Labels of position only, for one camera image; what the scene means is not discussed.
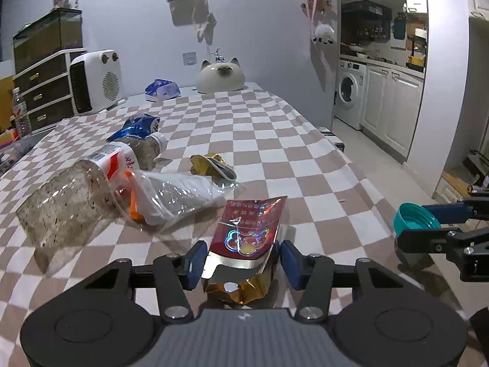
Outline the wall socket plate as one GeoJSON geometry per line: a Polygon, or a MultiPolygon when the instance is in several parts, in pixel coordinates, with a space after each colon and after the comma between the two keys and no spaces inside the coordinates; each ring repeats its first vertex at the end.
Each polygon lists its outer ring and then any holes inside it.
{"type": "Polygon", "coordinates": [[[197,63],[197,54],[193,52],[185,52],[182,54],[183,64],[185,66],[195,65],[197,63]]]}

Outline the blue tissue pack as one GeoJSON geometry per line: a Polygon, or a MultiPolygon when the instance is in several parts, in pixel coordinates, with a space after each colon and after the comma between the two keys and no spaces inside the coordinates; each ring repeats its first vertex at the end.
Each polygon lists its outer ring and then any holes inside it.
{"type": "Polygon", "coordinates": [[[163,102],[181,95],[178,85],[170,80],[155,79],[144,92],[145,99],[150,102],[163,102]]]}

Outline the water bottle red label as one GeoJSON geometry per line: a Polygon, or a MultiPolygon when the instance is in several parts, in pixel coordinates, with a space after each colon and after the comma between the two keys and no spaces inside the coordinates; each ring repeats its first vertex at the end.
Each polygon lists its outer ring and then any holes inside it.
{"type": "Polygon", "coordinates": [[[27,102],[22,97],[19,87],[13,90],[13,116],[20,138],[31,134],[31,122],[27,113],[27,102]]]}

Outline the cat shaped ceramic dish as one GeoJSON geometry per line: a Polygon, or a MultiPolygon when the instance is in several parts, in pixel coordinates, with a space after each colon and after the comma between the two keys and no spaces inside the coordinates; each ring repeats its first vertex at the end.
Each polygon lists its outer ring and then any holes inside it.
{"type": "Polygon", "coordinates": [[[203,60],[196,79],[196,89],[201,94],[242,90],[245,75],[237,58],[212,64],[203,60]]]}

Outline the glass fish tank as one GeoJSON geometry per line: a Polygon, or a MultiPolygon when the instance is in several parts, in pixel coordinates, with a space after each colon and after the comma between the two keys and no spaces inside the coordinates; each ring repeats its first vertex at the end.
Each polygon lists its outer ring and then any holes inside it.
{"type": "Polygon", "coordinates": [[[55,8],[13,36],[16,73],[59,50],[82,46],[82,11],[55,8]]]}

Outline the checkered tablecloth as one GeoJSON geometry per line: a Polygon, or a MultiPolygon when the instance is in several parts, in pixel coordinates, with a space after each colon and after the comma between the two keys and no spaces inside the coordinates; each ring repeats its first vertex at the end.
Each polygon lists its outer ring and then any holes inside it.
{"type": "MultiPolygon", "coordinates": [[[[325,254],[340,264],[368,257],[396,270],[394,209],[332,142],[291,105],[265,91],[195,95],[142,104],[161,119],[168,141],[160,172],[188,172],[196,154],[216,153],[237,173],[232,198],[286,195],[286,235],[304,254],[325,254]]],[[[22,323],[36,308],[118,258],[136,265],[185,253],[210,240],[220,218],[208,209],[166,232],[150,235],[124,219],[103,230],[63,268],[42,272],[16,216],[34,190],[80,158],[94,153],[135,113],[122,107],[62,121],[1,178],[1,363],[25,366],[22,323]]]]}

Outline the gold wrapper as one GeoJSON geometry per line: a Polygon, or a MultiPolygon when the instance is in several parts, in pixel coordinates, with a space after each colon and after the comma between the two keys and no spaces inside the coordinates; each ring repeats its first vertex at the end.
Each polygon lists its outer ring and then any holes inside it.
{"type": "Polygon", "coordinates": [[[194,155],[191,156],[190,161],[191,173],[194,175],[212,176],[225,181],[237,181],[234,169],[218,154],[194,155]]]}

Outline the crushed blue snack bag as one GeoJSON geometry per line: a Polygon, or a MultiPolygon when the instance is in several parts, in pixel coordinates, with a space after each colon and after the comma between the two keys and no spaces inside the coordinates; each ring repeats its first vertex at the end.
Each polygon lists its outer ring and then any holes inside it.
{"type": "Polygon", "coordinates": [[[134,114],[128,118],[123,127],[110,135],[106,141],[108,143],[120,138],[144,139],[151,133],[156,133],[160,124],[160,118],[148,113],[134,114]]]}

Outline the teal plastic lid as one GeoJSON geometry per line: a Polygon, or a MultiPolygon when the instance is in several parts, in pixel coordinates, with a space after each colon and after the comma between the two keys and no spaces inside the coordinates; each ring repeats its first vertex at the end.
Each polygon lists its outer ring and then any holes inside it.
{"type": "Polygon", "coordinates": [[[441,224],[424,207],[405,202],[397,209],[393,227],[395,234],[399,236],[407,229],[440,229],[441,224]]]}

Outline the white washing machine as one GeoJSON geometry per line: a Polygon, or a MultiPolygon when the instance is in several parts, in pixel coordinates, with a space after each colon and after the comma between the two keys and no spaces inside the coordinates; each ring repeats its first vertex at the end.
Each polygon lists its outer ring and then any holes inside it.
{"type": "Polygon", "coordinates": [[[334,114],[343,123],[361,130],[361,118],[366,97],[367,67],[340,59],[334,114]]]}

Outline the wall organizer pocket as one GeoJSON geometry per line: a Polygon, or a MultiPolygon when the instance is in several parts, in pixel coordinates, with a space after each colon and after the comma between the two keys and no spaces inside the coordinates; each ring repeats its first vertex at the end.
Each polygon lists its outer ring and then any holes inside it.
{"type": "Polygon", "coordinates": [[[176,27],[202,24],[209,14],[207,0],[166,0],[176,27]]]}

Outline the red cigarette carton box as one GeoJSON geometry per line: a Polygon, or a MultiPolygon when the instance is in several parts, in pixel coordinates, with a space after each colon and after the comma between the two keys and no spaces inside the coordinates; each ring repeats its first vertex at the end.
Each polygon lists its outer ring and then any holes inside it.
{"type": "Polygon", "coordinates": [[[287,200],[283,195],[226,202],[201,274],[209,299],[244,306],[267,296],[287,200]]]}

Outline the clear plastic bottle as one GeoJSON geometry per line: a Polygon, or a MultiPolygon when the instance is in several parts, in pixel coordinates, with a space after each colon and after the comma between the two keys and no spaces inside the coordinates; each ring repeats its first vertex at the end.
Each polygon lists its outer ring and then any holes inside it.
{"type": "Polygon", "coordinates": [[[159,132],[117,138],[54,176],[16,211],[29,242],[49,251],[87,243],[99,221],[114,212],[109,180],[125,170],[150,171],[166,148],[159,132]]]}

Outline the white plush wall toy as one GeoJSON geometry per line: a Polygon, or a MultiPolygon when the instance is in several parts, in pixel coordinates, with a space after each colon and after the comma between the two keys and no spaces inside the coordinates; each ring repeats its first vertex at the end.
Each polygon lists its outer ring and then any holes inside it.
{"type": "Polygon", "coordinates": [[[329,24],[320,23],[313,30],[312,41],[322,44],[334,44],[336,42],[335,30],[329,24]]]}

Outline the white space heater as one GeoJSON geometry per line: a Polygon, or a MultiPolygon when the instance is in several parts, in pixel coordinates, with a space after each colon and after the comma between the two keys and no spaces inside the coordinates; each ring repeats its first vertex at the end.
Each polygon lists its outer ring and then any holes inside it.
{"type": "Polygon", "coordinates": [[[115,50],[86,52],[73,59],[70,81],[75,113],[99,113],[125,99],[119,54],[115,50]]]}

